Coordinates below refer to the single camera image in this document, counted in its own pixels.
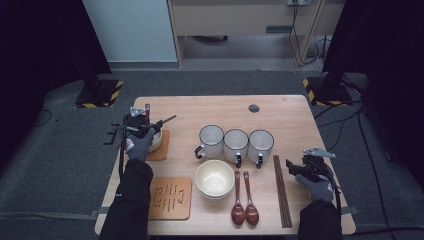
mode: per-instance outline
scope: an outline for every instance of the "spoon handle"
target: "spoon handle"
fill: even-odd
[[[247,200],[249,203],[252,203],[252,197],[250,196],[250,182],[249,182],[249,173],[247,171],[244,172],[244,182],[246,185],[246,191],[247,191]]]
[[[236,177],[236,203],[240,202],[240,172],[236,171],[234,173]]]

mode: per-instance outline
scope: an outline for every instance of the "black tripod base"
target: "black tripod base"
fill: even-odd
[[[337,86],[335,91],[323,89],[325,78],[308,77],[303,80],[303,85],[308,93],[309,101],[314,106],[352,105],[352,98],[344,86]]]
[[[99,89],[92,93],[84,85],[77,100],[75,107],[77,108],[95,108],[95,107],[110,107],[115,103],[123,81],[120,80],[99,80]]]

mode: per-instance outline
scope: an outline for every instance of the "wooden table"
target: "wooden table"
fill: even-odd
[[[150,220],[149,235],[278,235],[297,234],[299,213],[310,202],[306,188],[289,175],[284,160],[287,158],[301,165],[303,150],[324,145],[311,114],[309,104],[301,95],[247,95],[247,96],[181,96],[140,97],[136,108],[151,105],[151,121],[177,118],[166,123],[163,129],[170,131],[169,152],[166,160],[149,161],[155,177],[191,177],[193,180],[190,218],[188,220]],[[249,106],[256,104],[260,111],[252,113]],[[241,226],[233,224],[231,209],[235,203],[235,191],[221,200],[210,200],[202,196],[194,177],[197,168],[205,160],[197,160],[194,149],[199,145],[199,131],[208,124],[216,124],[224,132],[232,128],[244,130],[248,135],[256,129],[266,129],[274,136],[275,145],[271,158],[256,169],[255,164],[245,159],[241,173],[249,171],[252,200],[259,210],[260,220],[256,227],[246,221]],[[287,199],[293,228],[282,228],[278,204],[277,186],[272,155],[279,155],[283,170]],[[326,163],[332,168],[329,159]],[[113,201],[119,184],[117,164],[105,194],[102,206]],[[247,205],[246,188],[241,179],[241,202]],[[346,206],[341,194],[342,207]],[[106,214],[100,214],[95,232],[100,233]],[[352,216],[342,216],[343,234],[355,232]]]

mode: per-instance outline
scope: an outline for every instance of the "mug handle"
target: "mug handle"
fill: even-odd
[[[237,156],[236,167],[240,168],[241,167],[241,161],[242,161],[241,160],[241,154],[237,153],[236,156]]]
[[[264,162],[264,156],[262,153],[259,153],[258,161],[256,162],[256,168],[261,169],[263,162]]]
[[[199,155],[200,150],[202,150],[203,148],[205,148],[205,145],[202,144],[202,145],[198,146],[196,148],[196,150],[194,150],[194,155],[196,155],[197,159],[201,159],[202,157],[205,156],[205,153],[202,153],[202,154]]]

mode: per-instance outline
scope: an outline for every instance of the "wooden coaster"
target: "wooden coaster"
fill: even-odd
[[[155,151],[147,155],[147,161],[162,161],[166,159],[168,156],[169,136],[169,130],[162,130],[162,143]]]
[[[150,185],[150,220],[187,220],[190,217],[191,178],[155,177]]]

